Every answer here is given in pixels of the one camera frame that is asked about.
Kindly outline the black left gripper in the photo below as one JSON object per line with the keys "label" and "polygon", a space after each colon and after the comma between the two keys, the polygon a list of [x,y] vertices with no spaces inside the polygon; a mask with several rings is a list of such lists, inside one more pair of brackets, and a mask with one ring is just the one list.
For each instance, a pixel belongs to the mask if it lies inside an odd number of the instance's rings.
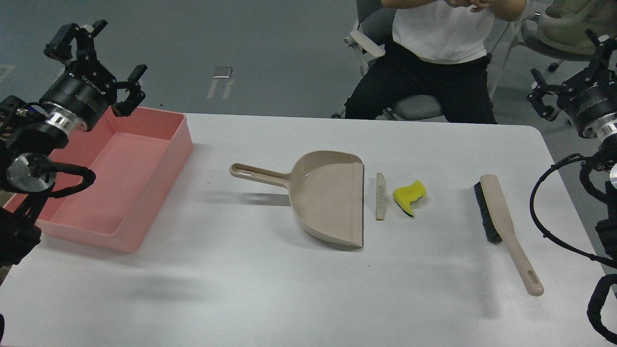
{"label": "black left gripper", "polygon": [[[108,106],[115,117],[129,117],[146,98],[140,84],[148,68],[145,64],[135,66],[126,81],[117,81],[97,59],[94,39],[107,25],[106,20],[90,27],[67,24],[44,48],[45,56],[62,63],[65,70],[40,98],[40,105],[68,110],[81,119],[86,132],[95,127]],[[125,90],[128,96],[115,103],[117,90]]]}

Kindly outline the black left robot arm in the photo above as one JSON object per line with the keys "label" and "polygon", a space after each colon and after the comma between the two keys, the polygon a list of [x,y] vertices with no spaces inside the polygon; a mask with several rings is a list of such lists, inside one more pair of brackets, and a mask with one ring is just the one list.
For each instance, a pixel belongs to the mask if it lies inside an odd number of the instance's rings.
{"label": "black left robot arm", "polygon": [[146,65],[121,81],[99,61],[94,39],[106,26],[105,20],[90,27],[62,26],[44,49],[63,64],[60,76],[37,102],[17,96],[1,102],[1,190],[25,195],[15,211],[1,209],[2,269],[19,264],[40,243],[36,221],[48,199],[94,184],[91,169],[52,161],[51,153],[66,147],[74,130],[93,130],[107,110],[128,117],[146,97],[140,85]]}

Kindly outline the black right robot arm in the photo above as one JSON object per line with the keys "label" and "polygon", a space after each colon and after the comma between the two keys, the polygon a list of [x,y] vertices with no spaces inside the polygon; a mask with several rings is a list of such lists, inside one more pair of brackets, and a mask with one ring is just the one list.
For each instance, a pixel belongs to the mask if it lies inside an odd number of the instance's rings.
{"label": "black right robot arm", "polygon": [[[578,136],[599,140],[598,150],[590,156],[571,154],[551,165],[534,185],[529,210],[532,220],[542,236],[556,245],[581,255],[604,267],[615,269],[617,245],[616,217],[616,70],[610,68],[610,59],[616,50],[616,37],[586,29],[586,36],[595,47],[595,52],[586,68],[580,70],[560,85],[547,83],[542,74],[531,71],[535,86],[527,95],[532,108],[546,120],[553,120],[557,111],[564,111]],[[582,251],[555,236],[538,219],[535,199],[540,185],[554,172],[570,164],[580,164],[578,179],[584,191],[598,200],[607,210],[607,216],[595,225],[595,233],[603,246],[604,255]]]}

